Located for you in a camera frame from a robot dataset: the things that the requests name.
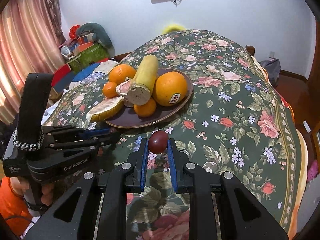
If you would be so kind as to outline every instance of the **person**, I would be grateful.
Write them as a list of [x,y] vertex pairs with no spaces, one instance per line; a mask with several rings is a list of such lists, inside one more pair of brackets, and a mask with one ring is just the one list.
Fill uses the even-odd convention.
[[[20,237],[32,220],[22,196],[30,187],[28,181],[21,177],[3,177],[0,179],[0,214],[6,220],[12,232]],[[41,202],[51,205],[54,185],[42,186]]]

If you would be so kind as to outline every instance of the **black and white rope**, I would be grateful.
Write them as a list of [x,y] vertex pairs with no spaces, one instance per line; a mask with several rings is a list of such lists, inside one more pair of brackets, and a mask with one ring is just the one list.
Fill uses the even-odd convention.
[[41,131],[40,131],[40,136],[39,136],[39,139],[37,141],[37,143],[23,143],[23,142],[20,142],[17,140],[17,128],[14,130],[13,132],[13,145],[15,147],[17,147],[18,149],[20,150],[23,150],[23,151],[28,151],[28,152],[34,152],[34,151],[37,151],[41,148],[42,146],[42,143],[43,143],[43,130],[42,130],[42,127],[41,127]]

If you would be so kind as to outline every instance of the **red plastic bag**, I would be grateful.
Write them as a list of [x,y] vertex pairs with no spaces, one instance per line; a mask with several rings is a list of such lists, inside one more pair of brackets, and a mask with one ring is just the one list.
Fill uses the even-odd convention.
[[80,25],[72,26],[69,32],[69,37],[70,39],[75,39],[76,38],[76,30],[80,27]]

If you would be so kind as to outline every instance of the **purple plate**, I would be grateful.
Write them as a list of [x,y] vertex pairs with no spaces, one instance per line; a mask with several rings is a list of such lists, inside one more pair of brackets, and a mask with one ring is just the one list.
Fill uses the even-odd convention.
[[179,111],[188,102],[189,98],[192,95],[192,90],[193,90],[192,81],[185,73],[175,69],[159,68],[158,74],[161,76],[170,71],[181,73],[187,81],[188,92],[180,103],[174,106],[160,106],[157,104],[157,109],[155,113],[152,116],[145,117],[145,118],[138,117],[133,107],[129,108],[124,106],[119,113],[105,120],[105,122],[111,126],[118,127],[118,128],[134,129],[134,128],[146,127],[146,126],[161,122],[167,119],[168,117],[170,117],[171,115],[173,115],[174,113],[176,113],[177,111]]

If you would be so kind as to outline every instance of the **table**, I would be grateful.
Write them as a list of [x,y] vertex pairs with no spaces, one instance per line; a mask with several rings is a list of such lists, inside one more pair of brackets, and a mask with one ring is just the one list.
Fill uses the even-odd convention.
[[[115,149],[99,150],[96,171],[111,171],[139,148],[141,138],[164,130],[190,161],[207,172],[234,173],[286,232],[292,231],[296,219],[292,214],[305,185],[303,139],[258,63],[237,43],[202,30],[156,37],[120,63],[137,68],[150,54],[158,57],[159,67],[189,75],[194,88],[191,102],[166,122],[122,131]],[[107,79],[66,93],[46,124],[97,128],[99,124],[89,123],[85,116],[103,100],[101,89]],[[83,173],[76,172],[66,183],[71,185]],[[127,195],[127,239],[188,239],[188,201],[187,194],[172,190],[167,157],[149,154],[144,192]]]

